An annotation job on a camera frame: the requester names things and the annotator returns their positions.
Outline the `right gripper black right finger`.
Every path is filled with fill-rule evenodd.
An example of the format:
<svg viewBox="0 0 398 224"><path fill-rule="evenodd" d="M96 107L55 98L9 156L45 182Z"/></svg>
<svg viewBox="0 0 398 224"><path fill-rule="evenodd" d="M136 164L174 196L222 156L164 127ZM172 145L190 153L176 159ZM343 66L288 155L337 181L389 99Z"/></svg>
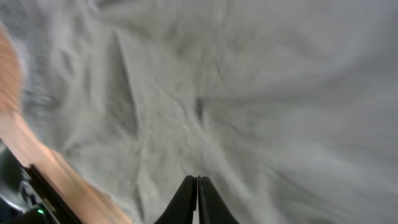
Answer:
<svg viewBox="0 0 398 224"><path fill-rule="evenodd" d="M200 224L239 224L209 177L197 178Z"/></svg>

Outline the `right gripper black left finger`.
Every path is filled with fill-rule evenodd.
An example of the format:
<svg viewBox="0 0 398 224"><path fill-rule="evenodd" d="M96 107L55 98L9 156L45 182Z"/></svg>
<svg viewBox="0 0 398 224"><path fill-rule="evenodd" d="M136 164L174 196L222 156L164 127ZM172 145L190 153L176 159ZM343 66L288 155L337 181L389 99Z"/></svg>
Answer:
<svg viewBox="0 0 398 224"><path fill-rule="evenodd" d="M196 207L197 178L188 175L154 224L192 224Z"/></svg>

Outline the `grey shorts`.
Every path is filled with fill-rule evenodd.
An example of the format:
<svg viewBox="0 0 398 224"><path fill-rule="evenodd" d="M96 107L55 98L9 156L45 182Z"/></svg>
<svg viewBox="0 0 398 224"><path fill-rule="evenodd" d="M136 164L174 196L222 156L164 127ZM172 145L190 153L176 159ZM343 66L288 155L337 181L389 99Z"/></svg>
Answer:
<svg viewBox="0 0 398 224"><path fill-rule="evenodd" d="M2 1L37 137L137 223L397 222L396 1Z"/></svg>

